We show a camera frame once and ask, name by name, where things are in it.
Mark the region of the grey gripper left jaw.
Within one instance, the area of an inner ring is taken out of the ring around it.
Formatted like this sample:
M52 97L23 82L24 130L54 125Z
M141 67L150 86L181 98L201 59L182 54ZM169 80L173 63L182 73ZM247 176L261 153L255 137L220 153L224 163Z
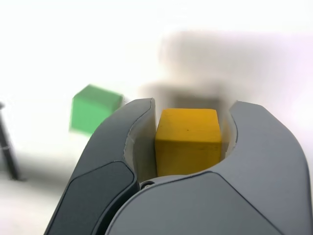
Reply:
M47 235L102 235L140 183L155 178L153 98L119 108L94 131L45 231Z

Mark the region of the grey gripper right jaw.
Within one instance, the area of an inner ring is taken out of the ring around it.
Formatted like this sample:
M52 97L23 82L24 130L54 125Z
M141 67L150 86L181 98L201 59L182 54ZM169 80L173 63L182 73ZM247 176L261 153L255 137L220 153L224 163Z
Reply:
M227 157L154 184L118 211L109 235L306 235L309 169L291 131L260 105L230 108Z

